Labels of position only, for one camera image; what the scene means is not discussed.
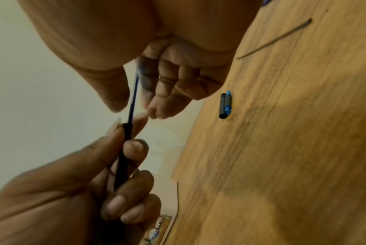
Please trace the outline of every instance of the thin stick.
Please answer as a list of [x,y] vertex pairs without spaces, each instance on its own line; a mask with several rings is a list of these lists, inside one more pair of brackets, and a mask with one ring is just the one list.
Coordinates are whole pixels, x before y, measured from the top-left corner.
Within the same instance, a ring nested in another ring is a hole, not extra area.
[[261,47],[259,47],[259,48],[255,49],[254,51],[252,51],[252,52],[250,52],[250,53],[248,53],[248,54],[245,54],[245,55],[243,55],[243,56],[241,56],[241,57],[238,57],[238,58],[237,58],[237,60],[242,59],[242,58],[245,58],[245,57],[248,57],[249,55],[252,55],[252,54],[254,54],[255,52],[258,52],[258,51],[260,51],[261,49],[264,49],[264,48],[266,48],[266,47],[268,47],[268,46],[270,46],[270,45],[272,45],[272,44],[274,44],[274,43],[278,42],[279,40],[281,40],[281,39],[283,39],[283,38],[286,38],[287,36],[289,36],[289,35],[293,34],[294,32],[296,32],[296,31],[298,31],[298,30],[300,30],[300,29],[303,29],[304,27],[307,27],[310,23],[312,23],[312,18],[309,18],[309,20],[307,20],[306,22],[304,22],[304,23],[302,23],[301,25],[299,25],[299,26],[297,26],[297,27],[293,28],[293,29],[292,29],[292,30],[290,30],[289,32],[287,32],[287,33],[285,33],[285,34],[283,34],[283,35],[279,36],[278,38],[274,39],[273,41],[268,42],[267,44],[265,44],[265,45],[263,45],[263,46],[261,46]]

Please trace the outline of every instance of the white wall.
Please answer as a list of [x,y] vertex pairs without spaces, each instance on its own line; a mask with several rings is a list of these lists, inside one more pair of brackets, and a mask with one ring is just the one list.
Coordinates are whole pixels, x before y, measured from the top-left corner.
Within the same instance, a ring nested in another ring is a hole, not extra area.
[[[135,66],[125,68],[131,88]],[[150,146],[143,169],[172,174],[201,105],[193,102],[174,118],[149,122],[139,135]],[[0,188],[23,171],[93,142],[127,115],[128,109],[111,113],[46,48],[15,0],[0,0]]]

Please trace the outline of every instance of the hand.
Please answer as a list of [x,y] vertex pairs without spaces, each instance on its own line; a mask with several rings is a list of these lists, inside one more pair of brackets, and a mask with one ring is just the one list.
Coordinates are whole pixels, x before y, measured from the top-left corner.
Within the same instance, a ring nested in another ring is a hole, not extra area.
[[45,43],[112,111],[137,58],[143,106],[167,118],[217,91],[262,0],[19,0]]
[[[137,134],[146,115],[134,119]],[[149,194],[153,177],[139,171],[113,192],[110,168],[123,148],[132,160],[131,174],[148,152],[142,140],[124,143],[120,124],[113,132],[80,151],[24,173],[0,191],[0,244],[86,245],[98,244],[98,226],[104,220],[128,224],[119,244],[137,245],[144,231],[155,223],[160,200]]]

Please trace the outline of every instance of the wood grain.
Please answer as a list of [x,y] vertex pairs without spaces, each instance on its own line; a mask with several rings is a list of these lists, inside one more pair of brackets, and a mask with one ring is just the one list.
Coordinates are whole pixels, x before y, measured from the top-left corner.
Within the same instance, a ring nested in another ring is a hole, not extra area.
[[236,57],[310,17],[206,99],[174,172],[168,245],[366,244],[366,0],[275,0]]

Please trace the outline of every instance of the wooden table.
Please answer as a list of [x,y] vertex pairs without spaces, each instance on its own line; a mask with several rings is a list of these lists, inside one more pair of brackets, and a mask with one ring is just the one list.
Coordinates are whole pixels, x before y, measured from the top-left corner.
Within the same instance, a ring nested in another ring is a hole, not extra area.
[[236,56],[309,17],[206,99],[174,173],[168,245],[366,244],[366,0],[274,0]]

